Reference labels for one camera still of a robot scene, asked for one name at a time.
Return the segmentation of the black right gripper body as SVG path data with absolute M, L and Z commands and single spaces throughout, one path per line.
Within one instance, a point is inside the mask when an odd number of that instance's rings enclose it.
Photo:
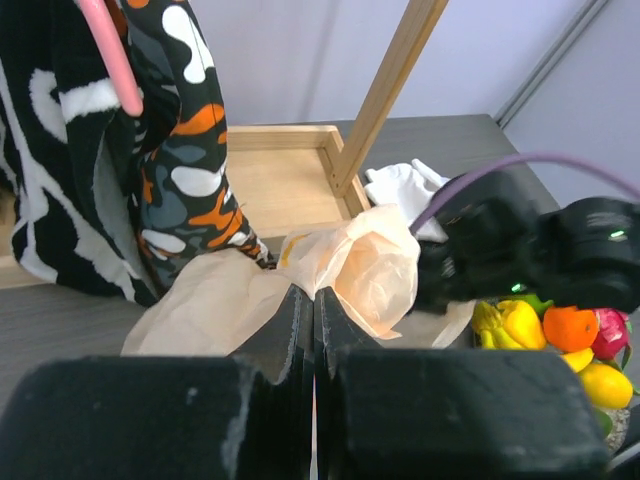
M 444 241 L 421 240 L 414 307 L 443 314 L 451 302 L 533 293 L 544 287 L 540 211 L 506 170 L 459 192 L 449 180 L 434 197 L 453 197 L 435 215 Z

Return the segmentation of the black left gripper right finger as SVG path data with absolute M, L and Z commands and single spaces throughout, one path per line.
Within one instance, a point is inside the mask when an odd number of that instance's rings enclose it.
M 314 301 L 322 479 L 602 479 L 609 452 L 577 376 L 522 350 L 385 348 L 336 294 Z

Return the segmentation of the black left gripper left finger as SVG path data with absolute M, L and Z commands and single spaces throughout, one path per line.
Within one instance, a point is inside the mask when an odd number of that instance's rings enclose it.
M 42 365 L 1 419 L 5 479 L 306 479 L 313 304 L 288 291 L 226 357 Z

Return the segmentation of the yellow fake banana bunch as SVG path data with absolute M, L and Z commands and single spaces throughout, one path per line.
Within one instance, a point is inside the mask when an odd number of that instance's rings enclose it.
M 523 349 L 505 330 L 501 312 L 488 302 L 475 305 L 471 326 L 484 349 Z

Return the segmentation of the yellow fake bell pepper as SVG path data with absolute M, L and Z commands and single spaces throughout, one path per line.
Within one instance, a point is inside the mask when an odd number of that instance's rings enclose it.
M 536 311 L 523 300 L 504 300 L 497 304 L 501 313 L 502 348 L 543 350 L 547 346 Z

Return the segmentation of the orange fake tangerine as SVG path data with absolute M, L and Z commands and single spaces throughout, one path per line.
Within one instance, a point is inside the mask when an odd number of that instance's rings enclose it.
M 548 343 L 566 353 L 590 347 L 599 333 L 595 313 L 575 306 L 550 307 L 543 316 L 542 327 Z

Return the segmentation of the translucent plastic shopping bag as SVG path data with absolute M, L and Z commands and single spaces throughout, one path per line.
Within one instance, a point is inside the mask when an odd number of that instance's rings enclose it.
M 228 355 L 267 324 L 288 291 L 312 300 L 326 287 L 353 325 L 375 339 L 395 339 L 395 326 L 416 299 L 418 256 L 418 241 L 394 205 L 335 228 L 291 233 L 273 270 L 234 249 L 201 255 L 141 316 L 121 353 Z

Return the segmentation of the yellow fake lemon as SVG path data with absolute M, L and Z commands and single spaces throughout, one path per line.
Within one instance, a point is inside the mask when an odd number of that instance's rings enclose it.
M 634 395 L 629 379 L 617 369 L 600 363 L 590 364 L 578 373 L 590 401 L 606 409 L 627 408 Z

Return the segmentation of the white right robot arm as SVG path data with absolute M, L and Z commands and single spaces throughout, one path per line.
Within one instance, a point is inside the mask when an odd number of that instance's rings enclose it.
M 536 295 L 557 306 L 639 306 L 639 207 L 591 197 L 543 213 L 505 170 L 456 191 L 436 213 L 443 241 L 420 241 L 415 305 Z

